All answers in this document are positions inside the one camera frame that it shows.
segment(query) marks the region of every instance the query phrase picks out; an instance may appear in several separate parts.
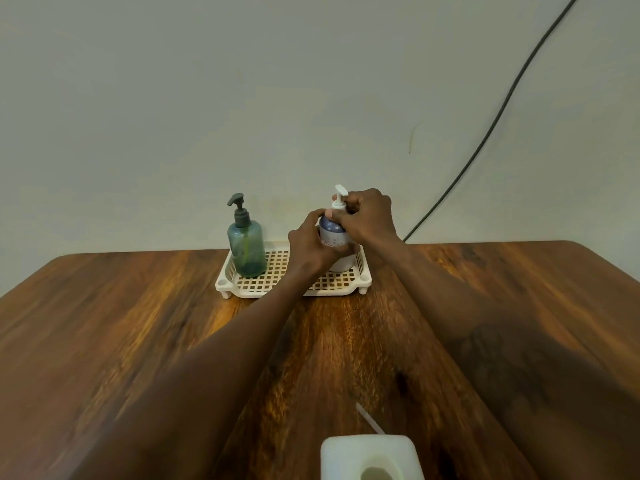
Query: tattoo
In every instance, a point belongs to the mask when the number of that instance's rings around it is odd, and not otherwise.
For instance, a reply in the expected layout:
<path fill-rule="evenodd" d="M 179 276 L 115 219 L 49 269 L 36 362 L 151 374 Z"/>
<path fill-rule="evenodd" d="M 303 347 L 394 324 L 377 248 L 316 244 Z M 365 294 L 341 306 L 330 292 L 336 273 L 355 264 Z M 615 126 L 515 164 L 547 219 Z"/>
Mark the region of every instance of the tattoo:
<path fill-rule="evenodd" d="M 497 414 L 503 414 L 518 397 L 524 397 L 535 413 L 549 404 L 540 365 L 549 357 L 540 350 L 523 351 L 520 363 L 505 356 L 504 340 L 493 325 L 482 324 L 466 338 L 449 347 L 450 354 L 476 392 Z"/>

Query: brown wooden tabletop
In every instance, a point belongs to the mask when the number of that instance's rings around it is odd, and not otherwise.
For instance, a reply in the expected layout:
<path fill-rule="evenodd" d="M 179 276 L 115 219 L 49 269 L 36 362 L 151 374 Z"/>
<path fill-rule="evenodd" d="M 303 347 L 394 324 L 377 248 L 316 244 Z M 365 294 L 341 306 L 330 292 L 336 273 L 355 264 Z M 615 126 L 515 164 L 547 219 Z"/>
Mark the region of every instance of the brown wooden tabletop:
<path fill-rule="evenodd" d="M 640 283 L 572 242 L 416 245 L 640 397 Z M 227 251 L 70 255 L 0 298 L 0 478 L 64 477 L 148 384 L 249 300 L 222 299 Z M 395 275 L 301 299 L 229 438 L 220 478 L 319 478 L 328 436 L 409 436 L 425 478 L 535 478 Z"/>

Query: perforated tray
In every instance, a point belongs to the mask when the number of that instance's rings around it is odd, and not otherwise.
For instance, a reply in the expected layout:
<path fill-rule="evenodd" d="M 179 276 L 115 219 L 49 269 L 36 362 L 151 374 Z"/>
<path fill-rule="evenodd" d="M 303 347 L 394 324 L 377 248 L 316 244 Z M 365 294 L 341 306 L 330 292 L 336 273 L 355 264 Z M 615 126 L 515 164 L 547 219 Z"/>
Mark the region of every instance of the perforated tray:
<path fill-rule="evenodd" d="M 288 242 L 265 242 L 267 271 L 257 278 L 245 278 L 236 272 L 231 251 L 225 260 L 216 280 L 216 290 L 222 297 L 231 298 L 234 294 L 240 298 L 260 298 L 273 288 L 287 272 L 289 263 Z M 326 273 L 316 281 L 305 293 L 305 296 L 340 296 L 354 292 L 356 289 L 364 294 L 371 286 L 371 273 L 364 256 L 362 246 L 356 254 L 356 263 L 344 273 Z"/>

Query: person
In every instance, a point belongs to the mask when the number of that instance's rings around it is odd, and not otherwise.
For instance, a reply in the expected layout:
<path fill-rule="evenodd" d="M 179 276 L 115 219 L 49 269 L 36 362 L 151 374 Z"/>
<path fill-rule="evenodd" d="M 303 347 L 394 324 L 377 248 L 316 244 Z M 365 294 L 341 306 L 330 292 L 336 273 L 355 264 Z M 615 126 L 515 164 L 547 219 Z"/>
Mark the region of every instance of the person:
<path fill-rule="evenodd" d="M 610 377 L 432 265 L 396 235 L 391 199 L 349 193 L 289 233 L 289 265 L 265 296 L 185 354 L 128 408 L 73 473 L 197 479 L 214 466 L 297 300 L 356 244 L 325 246 L 323 214 L 396 273 L 437 338 L 533 468 L 549 479 L 638 478 L 640 408 Z"/>

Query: black cable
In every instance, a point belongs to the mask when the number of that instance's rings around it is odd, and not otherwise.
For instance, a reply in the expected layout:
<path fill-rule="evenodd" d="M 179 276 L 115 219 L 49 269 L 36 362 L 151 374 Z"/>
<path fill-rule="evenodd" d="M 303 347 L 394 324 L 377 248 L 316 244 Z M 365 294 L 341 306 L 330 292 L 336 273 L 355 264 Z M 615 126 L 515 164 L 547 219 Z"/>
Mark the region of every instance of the black cable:
<path fill-rule="evenodd" d="M 511 88 L 509 89 L 507 97 L 505 97 L 504 102 L 502 103 L 502 107 L 500 108 L 500 111 L 498 111 L 498 114 L 496 115 L 495 119 L 491 123 L 491 126 L 489 127 L 489 131 L 487 131 L 486 135 L 484 135 L 483 140 L 480 142 L 480 145 L 478 145 L 478 147 L 476 148 L 476 151 L 474 152 L 474 154 L 471 155 L 471 158 L 469 158 L 469 161 L 467 162 L 467 164 L 460 171 L 460 173 L 458 174 L 456 179 L 452 182 L 452 184 L 449 186 L 449 188 L 442 194 L 442 197 L 440 197 L 438 199 L 438 201 L 435 203 L 435 205 L 424 215 L 423 218 L 420 219 L 420 222 L 418 222 L 418 224 L 416 224 L 413 227 L 413 229 L 411 229 L 411 232 L 409 232 L 409 234 L 406 235 L 406 237 L 403 239 L 404 242 L 406 242 L 406 240 L 409 239 L 412 236 L 412 234 L 418 229 L 418 227 L 420 227 L 422 225 L 422 223 L 425 222 L 425 220 L 427 220 L 427 218 L 433 213 L 433 211 L 438 208 L 438 206 L 445 199 L 445 197 L 447 195 L 449 195 L 449 192 L 451 192 L 453 187 L 456 186 L 456 184 L 458 183 L 460 178 L 462 178 L 462 176 L 465 174 L 465 172 L 469 168 L 469 165 L 471 165 L 471 163 L 473 163 L 473 161 L 476 159 L 476 156 L 478 156 L 478 153 L 480 153 L 480 150 L 482 150 L 484 144 L 486 143 L 486 141 L 491 136 L 491 133 L 493 132 L 493 129 L 495 128 L 496 124 L 498 123 L 498 120 L 500 120 L 500 117 L 502 116 L 502 113 L 504 112 L 504 108 L 507 107 L 507 104 L 509 103 L 509 100 L 511 99 L 511 95 L 513 94 L 516 86 L 518 85 L 520 79 L 522 78 L 522 75 L 524 74 L 524 72 L 529 67 L 529 64 L 531 64 L 531 61 L 533 60 L 533 57 L 536 56 L 536 54 L 540 50 L 540 47 L 542 47 L 542 44 L 544 44 L 544 42 L 547 41 L 549 35 L 551 35 L 551 32 L 553 32 L 556 29 L 556 27 L 558 26 L 558 24 L 560 22 L 562 22 L 562 19 L 564 18 L 564 15 L 566 15 L 567 12 L 569 12 L 569 10 L 571 10 L 571 7 L 573 6 L 574 3 L 576 3 L 576 1 L 577 0 L 569 1 L 569 4 L 564 8 L 564 10 L 562 10 L 562 13 L 560 15 L 558 15 L 558 18 L 556 18 L 556 21 L 553 24 L 551 24 L 551 26 L 549 27 L 549 30 L 547 30 L 547 32 L 542 36 L 542 38 L 540 39 L 540 41 L 538 42 L 536 47 L 533 49 L 533 52 L 531 53 L 531 55 L 529 56 L 527 61 L 522 66 L 522 69 L 520 69 L 520 72 L 518 73 L 518 76 L 513 81 L 513 84 L 511 85 Z"/>

